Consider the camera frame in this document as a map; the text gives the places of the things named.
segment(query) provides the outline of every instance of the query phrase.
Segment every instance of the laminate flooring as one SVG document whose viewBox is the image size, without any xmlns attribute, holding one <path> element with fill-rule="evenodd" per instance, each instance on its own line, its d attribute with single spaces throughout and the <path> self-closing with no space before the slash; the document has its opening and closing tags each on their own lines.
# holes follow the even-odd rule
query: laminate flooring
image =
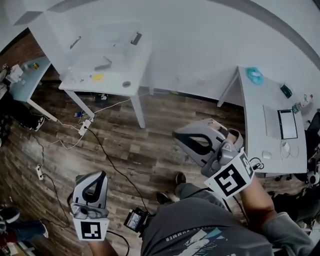
<svg viewBox="0 0 320 256">
<path fill-rule="evenodd" d="M 73 116 L 80 108 L 58 86 L 43 84 L 36 89 L 32 99 L 63 124 L 79 129 L 80 120 Z M 147 90 L 142 88 L 140 94 L 145 92 Z M 92 96 L 81 98 L 93 111 L 101 108 L 95 104 Z M 126 99 L 113 96 L 109 99 L 109 105 Z M 155 193 L 160 191 L 172 195 L 177 171 L 184 172 L 189 182 L 204 187 L 205 178 L 200 174 L 200 167 L 175 144 L 171 137 L 173 129 L 193 121 L 213 118 L 228 128 L 239 130 L 245 136 L 245 117 L 243 109 L 239 107 L 224 105 L 218 108 L 216 103 L 171 93 L 145 95 L 140 100 L 145 129 L 139 127 L 130 101 L 98 112 L 90 128 L 117 169 L 135 183 L 149 211 L 154 212 L 158 206 Z M 0 148 L 1 202 L 18 207 L 23 220 L 48 219 L 64 226 L 66 218 L 58 204 L 52 182 L 48 177 L 39 181 L 35 171 L 37 164 L 42 162 L 42 148 L 35 137 L 42 145 L 62 140 L 66 147 L 71 147 L 80 135 L 70 126 L 58 122 L 46 120 L 40 131 L 33 132 L 14 121 L 8 140 Z M 87 244 L 78 241 L 66 199 L 73 190 L 77 175 L 101 170 L 108 177 L 109 230 L 126 237 L 130 244 L 129 255 L 140 255 L 141 239 L 123 223 L 129 209 L 143 209 L 142 201 L 126 178 L 113 169 L 90 132 L 87 131 L 72 149 L 67 150 L 60 143 L 46 146 L 42 170 L 54 180 L 70 222 L 68 228 L 45 222 L 49 239 L 37 237 L 32 241 L 43 255 L 91 255 Z M 274 178 L 263 178 L 260 181 L 266 190 L 281 193 L 295 193 L 304 186 L 295 178 L 291 181 L 282 179 L 280 182 L 275 182 Z M 235 204 L 231 208 L 235 215 L 243 218 Z M 120 256 L 125 255 L 127 246 L 121 238 L 112 234 L 108 234 L 107 238 Z"/>
</svg>

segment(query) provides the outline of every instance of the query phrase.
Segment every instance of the desk leg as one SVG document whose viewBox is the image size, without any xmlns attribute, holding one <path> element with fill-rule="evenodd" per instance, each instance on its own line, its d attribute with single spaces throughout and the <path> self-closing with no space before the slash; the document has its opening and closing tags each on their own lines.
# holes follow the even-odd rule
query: desk leg
<svg viewBox="0 0 320 256">
<path fill-rule="evenodd" d="M 236 68 L 235 73 L 234 73 L 232 79 L 230 80 L 230 83 L 228 84 L 228 86 L 226 87 L 226 89 L 224 90 L 222 95 L 220 96 L 218 103 L 216 104 L 217 107 L 221 107 L 222 104 L 225 102 L 226 95 L 227 95 L 228 91 L 230 90 L 230 88 L 234 85 L 234 82 L 236 81 L 238 76 L 239 76 L 238 68 Z"/>
<path fill-rule="evenodd" d="M 66 94 L 69 95 L 69 97 L 71 99 L 74 100 L 75 103 L 77 103 L 77 105 L 82 108 L 82 110 L 84 112 L 86 112 L 88 114 L 89 117 L 91 118 L 95 118 L 95 114 L 90 110 L 90 108 L 87 107 L 86 104 L 84 104 L 84 102 L 75 94 L 74 91 L 72 90 L 64 90 L 66 92 Z"/>
<path fill-rule="evenodd" d="M 144 114 L 142 112 L 141 104 L 140 104 L 140 99 L 138 93 L 135 96 L 132 96 L 131 102 L 133 105 L 133 109 L 136 115 L 136 118 L 138 119 L 139 125 L 141 128 L 146 128 L 146 123 L 144 119 Z"/>
<path fill-rule="evenodd" d="M 34 107 L 36 110 L 38 110 L 40 113 L 44 114 L 47 118 L 51 119 L 52 121 L 56 122 L 58 120 L 56 117 L 45 111 L 42 107 L 40 107 L 31 99 L 28 99 L 26 102 L 29 103 L 32 107 Z"/>
</svg>

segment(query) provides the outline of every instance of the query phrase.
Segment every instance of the white desk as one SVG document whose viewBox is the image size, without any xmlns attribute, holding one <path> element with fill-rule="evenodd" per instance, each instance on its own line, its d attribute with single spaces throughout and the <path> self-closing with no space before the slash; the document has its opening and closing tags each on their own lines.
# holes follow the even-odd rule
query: white desk
<svg viewBox="0 0 320 256">
<path fill-rule="evenodd" d="M 92 92 L 128 96 L 131 99 L 140 127 L 145 128 L 146 124 L 140 104 L 138 89 L 143 81 L 149 62 L 152 50 L 151 44 L 144 43 L 140 50 L 140 53 L 134 59 L 132 67 L 128 72 L 112 72 L 112 68 L 105 72 L 92 72 L 92 75 L 103 74 L 103 78 L 101 80 L 94 81 L 88 76 L 84 81 L 77 83 L 71 81 L 71 79 L 67 77 L 62 81 L 59 89 L 64 90 L 91 118 L 94 118 L 95 114 L 84 104 L 75 92 Z M 129 87 L 123 87 L 123 83 L 126 81 L 131 82 Z"/>
<path fill-rule="evenodd" d="M 282 159 L 280 152 L 281 140 L 267 136 L 266 121 L 263 105 L 275 110 L 291 109 L 294 102 L 280 90 L 280 84 L 264 77 L 263 85 L 253 84 L 246 75 L 246 69 L 238 66 L 229 85 L 220 97 L 217 106 L 220 107 L 229 89 L 239 80 L 243 98 L 245 116 L 245 146 L 249 159 L 257 157 L 264 163 L 264 169 L 256 170 L 261 173 L 298 174 L 307 172 L 307 147 L 305 129 L 301 112 L 294 115 L 298 138 L 288 139 L 291 155 Z M 272 153 L 271 159 L 262 157 L 263 151 Z"/>
<path fill-rule="evenodd" d="M 33 67 L 34 63 L 39 65 L 38 69 Z M 41 78 L 44 76 L 51 63 L 47 57 L 40 57 L 30 61 L 27 61 L 21 65 L 21 68 L 24 70 L 24 65 L 27 64 L 29 69 L 24 71 L 21 76 L 21 81 L 12 83 L 10 85 L 10 93 L 16 101 L 27 102 L 40 113 L 48 117 L 53 121 L 57 121 L 52 114 L 48 113 L 38 104 L 36 104 L 33 100 L 31 100 L 31 96 L 34 93 L 36 87 L 40 83 Z"/>
</svg>

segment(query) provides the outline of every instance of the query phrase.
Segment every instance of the sneaker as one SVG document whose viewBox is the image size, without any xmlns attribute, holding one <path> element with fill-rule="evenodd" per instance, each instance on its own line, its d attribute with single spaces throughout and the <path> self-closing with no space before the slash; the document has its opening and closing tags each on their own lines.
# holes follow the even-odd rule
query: sneaker
<svg viewBox="0 0 320 256">
<path fill-rule="evenodd" d="M 20 217 L 20 211 L 15 207 L 8 207 L 0 210 L 0 219 L 12 223 L 15 222 Z"/>
<path fill-rule="evenodd" d="M 39 131 L 41 126 L 44 124 L 44 122 L 45 122 L 45 117 L 44 116 L 40 117 L 39 120 L 38 120 L 38 126 L 34 130 L 36 132 Z"/>
<path fill-rule="evenodd" d="M 160 205 L 172 202 L 172 200 L 165 193 L 156 193 L 156 200 Z"/>
<path fill-rule="evenodd" d="M 187 179 L 186 176 L 184 175 L 183 172 L 178 172 L 177 175 L 175 176 L 175 183 L 176 185 L 180 185 L 182 183 L 186 183 Z"/>
<path fill-rule="evenodd" d="M 44 227 L 44 233 L 43 233 L 43 236 L 44 236 L 45 238 L 49 238 L 49 233 L 48 233 L 48 230 L 47 230 L 47 228 L 46 228 L 45 224 L 43 224 L 43 223 L 42 223 L 42 226 Z"/>
</svg>

